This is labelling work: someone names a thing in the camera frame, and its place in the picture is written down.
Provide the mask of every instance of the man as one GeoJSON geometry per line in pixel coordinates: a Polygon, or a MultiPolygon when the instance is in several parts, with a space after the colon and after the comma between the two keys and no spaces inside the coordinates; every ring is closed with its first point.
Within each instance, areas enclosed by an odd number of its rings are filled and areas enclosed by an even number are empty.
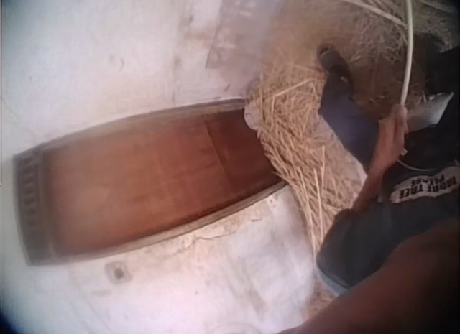
{"type": "Polygon", "coordinates": [[[317,256],[318,273],[341,296],[289,333],[458,330],[458,55],[458,48],[440,55],[429,79],[432,88],[454,92],[445,114],[406,137],[405,109],[394,107],[380,122],[369,118],[351,97],[353,79],[340,54],[330,45],[318,49],[328,73],[319,113],[367,179],[317,256]]]}

